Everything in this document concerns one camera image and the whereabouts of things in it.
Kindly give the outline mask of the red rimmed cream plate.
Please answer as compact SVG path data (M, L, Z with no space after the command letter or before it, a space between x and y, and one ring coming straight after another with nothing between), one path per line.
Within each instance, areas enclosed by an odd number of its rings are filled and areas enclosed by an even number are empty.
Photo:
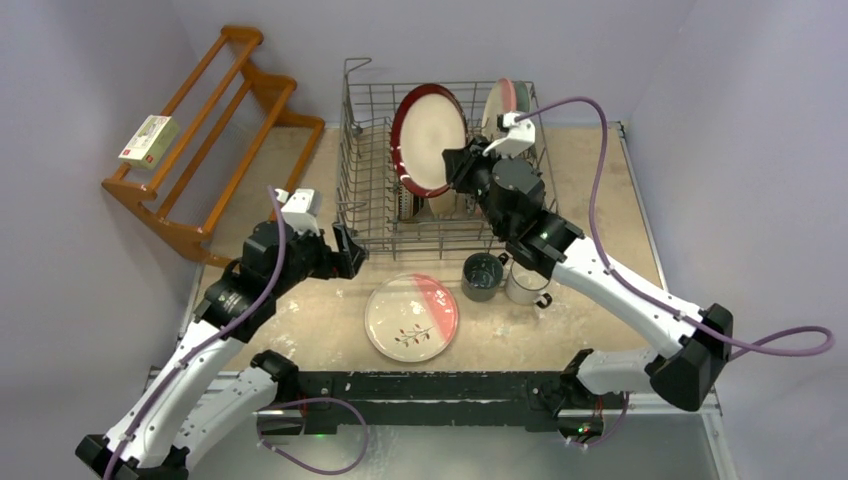
M390 132L390 158L404 188L423 198L444 194L449 187L442 152L463 147L467 133L462 107L449 89L425 83L407 93Z

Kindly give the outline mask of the dark green mug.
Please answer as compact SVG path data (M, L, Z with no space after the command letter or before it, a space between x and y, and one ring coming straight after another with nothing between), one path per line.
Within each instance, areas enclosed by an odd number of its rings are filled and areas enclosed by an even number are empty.
M461 288L464 295L474 302L491 300L505 277L504 266L509 259L506 253L498 256L486 252L470 255L462 268Z

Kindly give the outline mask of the white ribbed mug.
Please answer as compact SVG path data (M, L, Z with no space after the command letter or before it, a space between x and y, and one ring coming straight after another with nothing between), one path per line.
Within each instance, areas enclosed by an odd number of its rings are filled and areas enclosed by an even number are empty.
M549 285L548 278L513 261L506 279L505 292L508 298L518 305L533 305L546 309L553 303L548 292Z

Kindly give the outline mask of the white bowl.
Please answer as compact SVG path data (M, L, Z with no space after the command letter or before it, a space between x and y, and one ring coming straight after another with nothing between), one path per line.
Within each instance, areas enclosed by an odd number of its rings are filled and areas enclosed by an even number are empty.
M436 218L449 218L457 210L457 195L449 190L440 196L428 199L428 206L432 215Z

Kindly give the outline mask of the teal floral plate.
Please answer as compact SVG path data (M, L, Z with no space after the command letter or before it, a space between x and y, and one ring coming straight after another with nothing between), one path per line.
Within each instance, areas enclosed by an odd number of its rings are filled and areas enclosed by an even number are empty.
M516 97L515 110L521 113L529 113L531 111L531 95L528 85L523 81L514 81L513 88Z

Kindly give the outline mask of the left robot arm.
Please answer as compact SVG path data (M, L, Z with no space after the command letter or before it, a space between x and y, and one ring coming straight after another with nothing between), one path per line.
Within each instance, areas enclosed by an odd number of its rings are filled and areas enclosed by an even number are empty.
M107 433L85 436L76 456L101 479L185 479L234 426L257 410L315 403L291 360L271 350L236 380L201 400L221 369L276 312L283 294L307 279L352 279L368 257L342 224L338 247L324 232L284 222L257 224L242 254L205 292L172 357L135 406Z

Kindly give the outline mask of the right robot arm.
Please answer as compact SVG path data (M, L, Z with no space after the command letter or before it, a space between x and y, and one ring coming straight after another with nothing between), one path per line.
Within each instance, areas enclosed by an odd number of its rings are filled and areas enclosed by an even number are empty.
M564 399L584 407L608 393L648 392L678 409L698 410L730 360L724 338L732 333L731 312L677 298L603 254L594 239L544 206L545 184L531 164L488 147L475 139L444 150L448 185L477 201L515 262L586 296L648 343L640 350L580 351L563 372Z

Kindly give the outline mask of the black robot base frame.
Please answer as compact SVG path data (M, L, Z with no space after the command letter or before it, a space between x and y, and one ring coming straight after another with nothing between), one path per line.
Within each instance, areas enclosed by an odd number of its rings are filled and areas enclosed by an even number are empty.
M599 396L575 371L305 371L271 350L251 366L271 376L272 406L293 411L305 433L342 425L522 427L574 435L601 431L601 415L623 407L621 393Z

